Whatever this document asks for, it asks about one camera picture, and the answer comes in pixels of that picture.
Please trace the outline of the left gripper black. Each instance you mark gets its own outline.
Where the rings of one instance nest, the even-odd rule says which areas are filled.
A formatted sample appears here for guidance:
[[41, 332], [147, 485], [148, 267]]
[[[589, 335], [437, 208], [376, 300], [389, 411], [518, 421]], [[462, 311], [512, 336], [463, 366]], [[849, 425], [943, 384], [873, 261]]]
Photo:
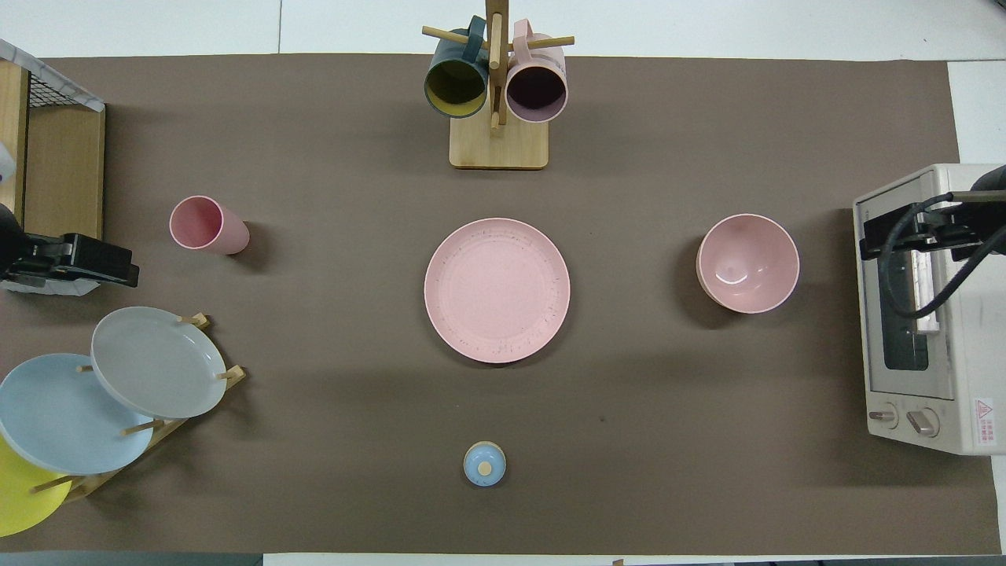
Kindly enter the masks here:
[[140, 269], [132, 263], [133, 252], [129, 248], [97, 241], [80, 233], [66, 233], [60, 237], [26, 233], [20, 255], [20, 275], [43, 281], [96, 281], [96, 276], [78, 266], [78, 260], [92, 251], [93, 270], [97, 275], [130, 288], [139, 286]]

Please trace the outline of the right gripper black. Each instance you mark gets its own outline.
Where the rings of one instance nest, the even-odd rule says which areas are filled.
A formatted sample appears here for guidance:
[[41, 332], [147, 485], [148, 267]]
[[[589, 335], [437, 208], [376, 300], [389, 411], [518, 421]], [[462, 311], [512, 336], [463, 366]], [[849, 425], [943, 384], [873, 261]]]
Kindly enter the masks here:
[[[1004, 238], [996, 233], [1004, 228], [1004, 200], [1002, 191], [952, 191], [938, 198], [948, 207], [928, 204], [923, 212], [913, 216], [898, 233], [892, 251], [914, 248], [924, 253], [951, 248], [953, 260], [971, 257], [976, 247], [991, 244], [991, 252], [1004, 254]], [[862, 223], [860, 259], [869, 261], [880, 256], [881, 248], [899, 221], [908, 214], [912, 205], [892, 209]]]

